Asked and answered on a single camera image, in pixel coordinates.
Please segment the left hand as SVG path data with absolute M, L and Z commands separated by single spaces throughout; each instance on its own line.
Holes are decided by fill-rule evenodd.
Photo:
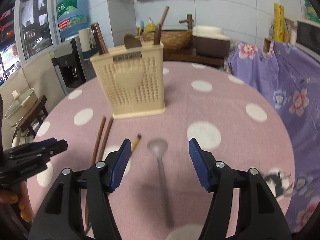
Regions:
M 20 217 L 27 223 L 32 223 L 34 220 L 33 210 L 31 208 L 27 182 L 22 181 L 18 187 L 20 195 L 11 190 L 1 188 L 1 204 L 18 204 Z

